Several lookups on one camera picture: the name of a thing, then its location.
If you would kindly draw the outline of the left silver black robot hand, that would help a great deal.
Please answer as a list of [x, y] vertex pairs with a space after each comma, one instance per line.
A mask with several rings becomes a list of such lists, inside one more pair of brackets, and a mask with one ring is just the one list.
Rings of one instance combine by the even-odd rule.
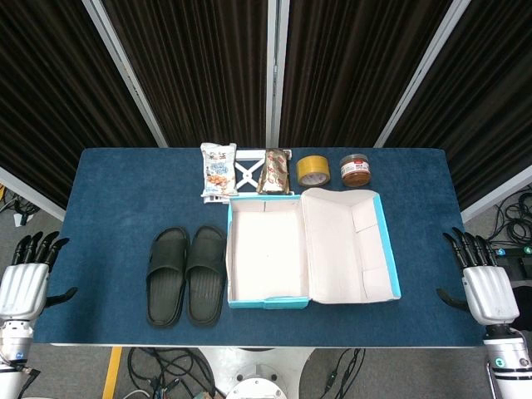
[[39, 231], [24, 236], [15, 247], [12, 263], [5, 268], [1, 281], [1, 319], [33, 322], [46, 308], [65, 303], [76, 295], [78, 288], [49, 296], [49, 278], [60, 250], [69, 242], [53, 231]]

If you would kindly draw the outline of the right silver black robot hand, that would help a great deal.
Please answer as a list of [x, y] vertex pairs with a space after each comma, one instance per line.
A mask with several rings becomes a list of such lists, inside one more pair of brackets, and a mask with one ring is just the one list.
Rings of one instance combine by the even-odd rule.
[[479, 235], [458, 228], [444, 233], [456, 257], [465, 299], [453, 298], [446, 290], [436, 294], [447, 306], [469, 313], [481, 326], [510, 325], [520, 315], [510, 279], [498, 265], [496, 253]]

